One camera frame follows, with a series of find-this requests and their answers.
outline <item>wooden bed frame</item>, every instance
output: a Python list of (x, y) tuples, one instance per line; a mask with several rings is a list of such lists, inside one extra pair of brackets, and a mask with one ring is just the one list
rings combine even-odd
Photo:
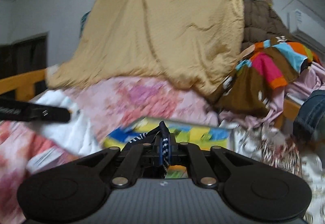
[(15, 99), (29, 101), (35, 95), (35, 83), (45, 80), (46, 69), (0, 79), (0, 95), (15, 90)]
[[(15, 90), (15, 99), (18, 101), (29, 101), (35, 95), (35, 83), (45, 80), (46, 69), (18, 74), (8, 78), (0, 79), (0, 95)], [(294, 121), (298, 115), (300, 105), (285, 98), (283, 113), (275, 120), (274, 126), (281, 129), (287, 118)]]

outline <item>tan blanket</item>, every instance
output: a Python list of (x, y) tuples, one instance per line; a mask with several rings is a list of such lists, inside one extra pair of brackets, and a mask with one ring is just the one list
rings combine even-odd
[(211, 94), (243, 40), (243, 0), (96, 0), (73, 58), (51, 88), (156, 76)]

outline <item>bedding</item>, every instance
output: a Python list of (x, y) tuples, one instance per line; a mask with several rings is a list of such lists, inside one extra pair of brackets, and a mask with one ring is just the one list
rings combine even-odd
[(48, 86), (153, 76), (207, 96), (240, 53), (243, 15), (243, 0), (96, 0), (74, 56)]
[[(167, 81), (157, 78), (116, 77), (83, 90), (70, 88), (64, 93), (89, 117), (98, 142), (114, 129), (142, 116), (218, 125), (217, 114), (202, 97), (193, 91), (177, 90)], [(0, 125), (1, 224), (18, 224), (24, 220), (17, 204), (17, 188), (30, 173), (27, 164), (35, 160), (34, 157), (38, 161), (37, 155), (43, 157), (43, 153), (47, 154), (51, 148), (62, 153), (55, 163), (50, 164), (52, 166), (77, 158), (53, 141), (37, 135), (22, 122), (3, 122)]]
[(235, 114), (227, 110), (223, 110), (218, 118), (219, 120), (238, 122), (245, 128), (256, 128), (263, 123), (270, 124), (283, 112), (285, 95), (305, 100), (315, 90), (325, 90), (325, 69), (320, 64), (312, 62), (310, 67), (305, 69), (294, 82), (274, 90), (269, 113), (265, 118)]
[(267, 125), (247, 130), (237, 122), (222, 121), (220, 127), (234, 129), (233, 151), (303, 178), (312, 190), (303, 219), (308, 224), (325, 223), (324, 173), (316, 154), (298, 148), (290, 137)]
[(62, 90), (47, 91), (35, 103), (66, 108), (70, 112), (70, 121), (67, 123), (28, 122), (27, 126), (35, 133), (54, 141), (76, 156), (83, 157), (101, 150), (89, 117)]

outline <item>metal rivet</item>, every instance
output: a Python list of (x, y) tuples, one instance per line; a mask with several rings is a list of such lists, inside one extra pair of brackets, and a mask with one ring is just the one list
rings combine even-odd
[(127, 178), (120, 176), (120, 177), (113, 178), (112, 183), (117, 186), (123, 186), (128, 183), (128, 180)]
[(214, 185), (217, 182), (217, 180), (213, 177), (203, 177), (201, 178), (201, 183), (206, 186)]
[(120, 147), (117, 147), (117, 146), (112, 146), (112, 147), (110, 147), (109, 149), (111, 149), (111, 150), (119, 150), (119, 149), (120, 149)]

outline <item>pink floral blanket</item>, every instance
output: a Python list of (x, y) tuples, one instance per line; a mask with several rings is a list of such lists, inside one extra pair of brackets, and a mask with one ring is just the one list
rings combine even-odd
[[(193, 91), (174, 89), (157, 78), (115, 77), (87, 89), (65, 91), (90, 118), (97, 140), (142, 116), (178, 119), (184, 122), (218, 125), (217, 114)], [(27, 162), (54, 143), (20, 122), (0, 126), (0, 223), (24, 220), (16, 199), (21, 182), (28, 177)], [(75, 157), (65, 153), (60, 164)]]

